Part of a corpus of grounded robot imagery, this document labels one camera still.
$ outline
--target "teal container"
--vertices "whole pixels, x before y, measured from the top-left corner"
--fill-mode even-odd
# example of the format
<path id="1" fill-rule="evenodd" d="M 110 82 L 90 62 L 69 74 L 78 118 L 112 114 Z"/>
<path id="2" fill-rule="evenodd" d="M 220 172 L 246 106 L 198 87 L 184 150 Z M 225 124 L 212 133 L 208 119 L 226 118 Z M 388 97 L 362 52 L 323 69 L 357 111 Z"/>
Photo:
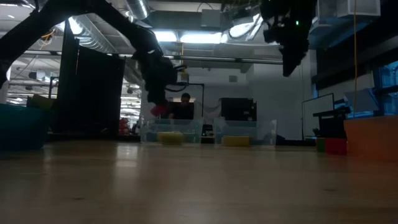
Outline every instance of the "teal container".
<path id="1" fill-rule="evenodd" d="M 51 111 L 0 104 L 0 151 L 41 149 L 52 120 Z"/>

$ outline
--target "clear plastic bin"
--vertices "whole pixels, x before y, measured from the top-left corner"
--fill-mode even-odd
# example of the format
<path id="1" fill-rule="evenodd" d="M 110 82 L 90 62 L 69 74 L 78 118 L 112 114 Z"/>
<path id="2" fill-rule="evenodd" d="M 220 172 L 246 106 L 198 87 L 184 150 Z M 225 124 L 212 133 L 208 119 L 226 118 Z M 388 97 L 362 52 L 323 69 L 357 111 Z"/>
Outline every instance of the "clear plastic bin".
<path id="1" fill-rule="evenodd" d="M 250 146 L 275 146 L 277 121 L 225 121 L 215 118 L 213 130 L 215 143 L 222 144 L 225 136 L 247 136 Z"/>
<path id="2" fill-rule="evenodd" d="M 183 143 L 200 144 L 203 120 L 152 119 L 141 123 L 141 142 L 160 143 L 159 133 L 182 133 Z"/>

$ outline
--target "man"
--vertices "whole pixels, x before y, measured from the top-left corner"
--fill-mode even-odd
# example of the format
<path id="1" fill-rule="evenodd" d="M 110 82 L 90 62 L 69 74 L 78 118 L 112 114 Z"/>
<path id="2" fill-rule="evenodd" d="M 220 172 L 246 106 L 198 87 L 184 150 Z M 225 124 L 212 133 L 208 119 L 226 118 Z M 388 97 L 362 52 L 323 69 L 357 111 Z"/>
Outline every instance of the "man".
<path id="1" fill-rule="evenodd" d="M 191 96 L 184 93 L 181 96 L 181 103 L 170 109 L 169 119 L 193 119 L 193 105 L 189 103 Z"/>

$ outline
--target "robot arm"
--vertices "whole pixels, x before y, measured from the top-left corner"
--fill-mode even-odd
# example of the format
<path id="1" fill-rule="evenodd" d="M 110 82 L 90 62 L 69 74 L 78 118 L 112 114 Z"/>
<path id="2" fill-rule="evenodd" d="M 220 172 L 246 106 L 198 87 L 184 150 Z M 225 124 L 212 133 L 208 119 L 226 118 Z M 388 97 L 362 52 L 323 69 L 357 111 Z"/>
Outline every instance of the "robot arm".
<path id="1" fill-rule="evenodd" d="M 141 66 L 146 81 L 148 101 L 165 103 L 166 85 L 177 81 L 177 70 L 163 57 L 155 34 L 145 27 L 129 22 L 106 0 L 49 0 L 43 9 L 31 15 L 0 39 L 0 86 L 6 81 L 6 72 L 32 44 L 56 24 L 71 16 L 95 13 L 125 35 L 136 49 L 134 58 Z"/>

